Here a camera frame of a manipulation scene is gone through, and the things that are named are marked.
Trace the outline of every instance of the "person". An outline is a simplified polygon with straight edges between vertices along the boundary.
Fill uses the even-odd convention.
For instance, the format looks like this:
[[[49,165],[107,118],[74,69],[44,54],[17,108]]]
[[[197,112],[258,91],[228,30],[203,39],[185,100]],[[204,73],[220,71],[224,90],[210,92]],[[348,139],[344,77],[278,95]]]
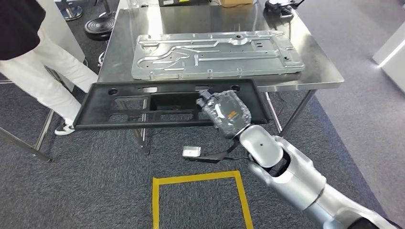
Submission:
[[[0,0],[0,11],[0,73],[64,119],[56,135],[72,133],[81,105],[45,66],[86,93],[97,74],[41,30],[45,10],[36,0]]]

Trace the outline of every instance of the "black plastic panel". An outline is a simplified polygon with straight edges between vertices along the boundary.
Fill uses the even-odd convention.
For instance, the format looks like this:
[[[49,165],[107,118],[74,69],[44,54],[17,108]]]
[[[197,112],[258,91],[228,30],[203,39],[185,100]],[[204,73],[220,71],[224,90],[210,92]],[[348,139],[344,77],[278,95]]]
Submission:
[[[95,83],[75,120],[76,130],[204,126],[212,122],[195,103],[198,91],[237,89],[252,114],[266,124],[267,111],[251,79]]]

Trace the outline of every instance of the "black shirt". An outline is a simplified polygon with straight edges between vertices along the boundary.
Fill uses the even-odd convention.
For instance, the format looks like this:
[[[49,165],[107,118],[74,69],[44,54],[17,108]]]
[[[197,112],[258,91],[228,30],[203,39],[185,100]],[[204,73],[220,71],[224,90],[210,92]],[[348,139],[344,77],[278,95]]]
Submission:
[[[36,0],[0,0],[0,61],[21,56],[39,44],[45,10]]]

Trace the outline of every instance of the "white wall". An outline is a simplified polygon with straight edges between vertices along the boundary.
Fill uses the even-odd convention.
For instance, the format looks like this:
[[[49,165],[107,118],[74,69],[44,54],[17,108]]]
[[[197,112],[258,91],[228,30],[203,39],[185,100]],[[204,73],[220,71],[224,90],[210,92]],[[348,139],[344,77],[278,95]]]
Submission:
[[[378,50],[373,59],[381,64],[390,54],[395,53],[383,66],[387,75],[405,92],[405,22],[391,36],[391,38]]]

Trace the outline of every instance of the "orange label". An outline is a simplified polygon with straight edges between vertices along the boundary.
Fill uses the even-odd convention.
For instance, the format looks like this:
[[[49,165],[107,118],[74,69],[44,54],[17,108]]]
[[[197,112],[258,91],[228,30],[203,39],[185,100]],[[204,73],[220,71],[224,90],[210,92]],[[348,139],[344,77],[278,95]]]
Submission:
[[[228,114],[228,118],[233,118],[236,114],[236,111],[232,111],[230,114]]]

